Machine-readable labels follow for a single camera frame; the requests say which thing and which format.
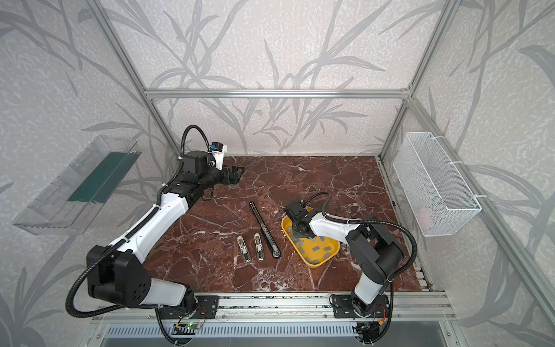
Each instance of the yellow tray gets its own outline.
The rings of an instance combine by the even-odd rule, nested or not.
[[[339,241],[329,239],[322,236],[316,236],[314,239],[293,237],[291,229],[291,219],[285,216],[281,220],[281,228],[301,259],[309,268],[317,268],[326,261],[330,260],[334,255],[339,252]]]

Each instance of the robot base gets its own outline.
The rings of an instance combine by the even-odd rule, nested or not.
[[[332,294],[330,300],[334,308],[335,318],[361,318],[355,312],[350,294]],[[371,308],[369,309],[368,318],[382,319],[384,317],[384,314],[386,314],[386,317],[389,317],[389,309],[389,299],[387,298],[387,296],[378,295],[374,303],[371,305]]]
[[[216,318],[216,311],[218,310],[218,301],[219,296],[217,295],[199,295],[195,296],[197,299],[196,306],[193,307],[201,307],[196,310],[195,314],[193,314],[189,319],[214,319]],[[180,316],[183,316],[183,308],[173,307],[173,306],[164,306],[160,308],[160,318],[161,319],[178,319]]]

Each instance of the gray wall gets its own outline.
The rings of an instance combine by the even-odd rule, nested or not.
[[[102,0],[148,88],[406,88],[443,1]],[[167,99],[231,153],[379,153],[399,100]]]
[[[87,251],[144,213],[168,177],[167,144],[83,9],[80,1],[0,2],[2,346],[79,343],[90,319],[67,315],[64,301]],[[13,226],[99,134],[135,138],[142,154],[89,229],[35,236]],[[80,291],[77,304],[90,310],[99,301]]]
[[[463,2],[417,99],[555,283],[555,2]],[[408,114],[386,155],[403,214],[418,230],[391,168]],[[449,294],[472,346],[554,346],[537,308],[480,217],[419,251],[437,290]]]

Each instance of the green mat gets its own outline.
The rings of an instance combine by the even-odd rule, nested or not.
[[[73,192],[68,201],[105,203],[140,153],[110,152]]]

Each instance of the brown marble surface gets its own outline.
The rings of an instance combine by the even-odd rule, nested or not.
[[[246,167],[235,186],[217,185],[214,199],[199,200],[177,220],[144,262],[152,277],[189,284],[196,291],[350,291],[361,271],[347,245],[316,269],[306,266],[281,230],[283,207],[316,192],[333,192],[330,214],[362,218],[373,214],[396,222],[374,157],[235,157],[226,164]],[[310,205],[320,208],[325,197]],[[282,256],[256,258],[260,227],[249,207],[254,201]],[[401,233],[391,229],[406,246]],[[237,236],[252,257],[245,265]],[[395,290],[420,291],[411,267],[394,281]]]

